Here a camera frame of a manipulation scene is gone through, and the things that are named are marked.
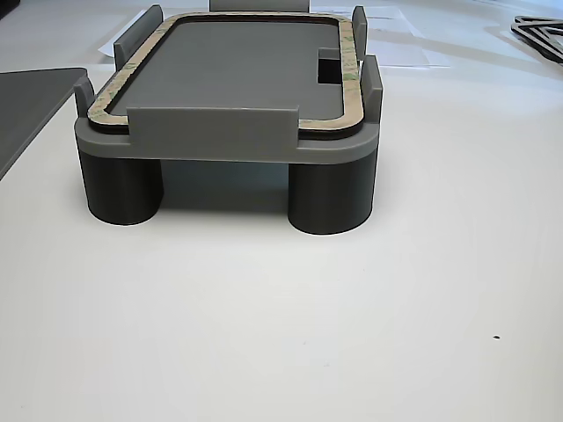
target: dark gray board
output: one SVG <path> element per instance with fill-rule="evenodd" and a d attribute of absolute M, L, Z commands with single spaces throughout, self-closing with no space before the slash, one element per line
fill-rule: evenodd
<path fill-rule="evenodd" d="M 19 0 L 0 0 L 0 19 L 16 8 Z"/>
<path fill-rule="evenodd" d="M 82 68 L 0 73 L 0 179 L 86 75 Z"/>

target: white table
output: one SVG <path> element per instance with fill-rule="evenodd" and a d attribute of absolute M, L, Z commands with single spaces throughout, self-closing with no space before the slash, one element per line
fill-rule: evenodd
<path fill-rule="evenodd" d="M 99 89 L 147 4 L 56 1 L 0 21 L 0 70 Z M 256 164 L 170 165 L 153 219 L 96 220 L 70 99 L 0 182 L 0 420 L 560 421 L 563 69 L 506 33 L 556 3 L 394 3 L 452 67 L 383 70 L 374 212 L 337 236 Z"/>

